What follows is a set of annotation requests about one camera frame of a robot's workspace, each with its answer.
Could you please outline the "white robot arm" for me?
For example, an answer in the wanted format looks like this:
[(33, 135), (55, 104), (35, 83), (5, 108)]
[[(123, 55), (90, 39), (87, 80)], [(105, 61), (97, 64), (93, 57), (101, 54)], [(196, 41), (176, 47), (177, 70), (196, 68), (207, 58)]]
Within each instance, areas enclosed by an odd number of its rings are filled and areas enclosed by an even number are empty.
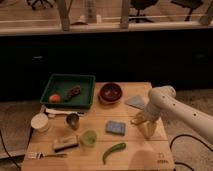
[(152, 88), (148, 97), (149, 102), (144, 108), (146, 121), (157, 121), (160, 112), (165, 110), (213, 144), (213, 116), (176, 100), (176, 91), (172, 86)]

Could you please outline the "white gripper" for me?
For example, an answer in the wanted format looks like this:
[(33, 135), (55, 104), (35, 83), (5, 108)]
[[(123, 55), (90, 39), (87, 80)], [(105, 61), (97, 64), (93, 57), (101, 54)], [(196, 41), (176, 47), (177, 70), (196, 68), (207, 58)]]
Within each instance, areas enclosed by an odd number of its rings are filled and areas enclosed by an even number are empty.
[(144, 108), (144, 117), (147, 121), (150, 121), (147, 126), (149, 136), (153, 136), (155, 133), (157, 128), (157, 123), (155, 121), (160, 118), (161, 111), (162, 109), (160, 107), (151, 102), (149, 102)]

